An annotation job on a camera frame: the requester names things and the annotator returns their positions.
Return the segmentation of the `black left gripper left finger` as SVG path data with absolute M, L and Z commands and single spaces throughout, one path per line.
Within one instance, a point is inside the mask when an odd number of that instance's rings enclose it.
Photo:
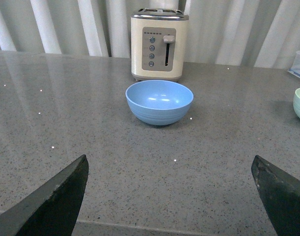
M 70 236 L 84 198 L 89 163 L 81 155 L 0 215 L 0 236 Z

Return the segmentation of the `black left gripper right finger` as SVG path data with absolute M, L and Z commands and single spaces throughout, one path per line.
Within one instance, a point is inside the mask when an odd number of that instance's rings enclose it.
M 300 236 L 300 180 L 259 155 L 251 172 L 277 235 Z

